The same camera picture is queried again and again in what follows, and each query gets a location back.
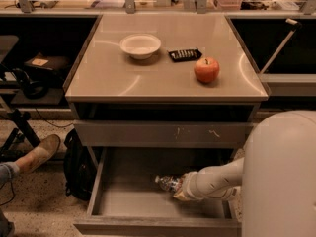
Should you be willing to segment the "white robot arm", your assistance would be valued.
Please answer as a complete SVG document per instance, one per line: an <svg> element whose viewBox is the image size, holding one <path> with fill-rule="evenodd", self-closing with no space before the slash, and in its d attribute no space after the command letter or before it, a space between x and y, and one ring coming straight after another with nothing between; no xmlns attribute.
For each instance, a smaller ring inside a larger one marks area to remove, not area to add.
<svg viewBox="0 0 316 237"><path fill-rule="evenodd" d="M245 156L187 173L174 197L229 198L242 188L242 237L316 237L316 112L288 111L259 123Z"/></svg>

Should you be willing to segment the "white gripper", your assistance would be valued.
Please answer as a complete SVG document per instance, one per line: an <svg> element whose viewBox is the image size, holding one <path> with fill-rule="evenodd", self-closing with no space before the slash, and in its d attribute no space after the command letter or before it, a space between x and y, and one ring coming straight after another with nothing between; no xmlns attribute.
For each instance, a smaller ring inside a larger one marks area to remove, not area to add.
<svg viewBox="0 0 316 237"><path fill-rule="evenodd" d="M198 188L203 180L200 172L188 172L184 175L182 190L174 193L174 198L180 201L205 199L204 193Z"/></svg>

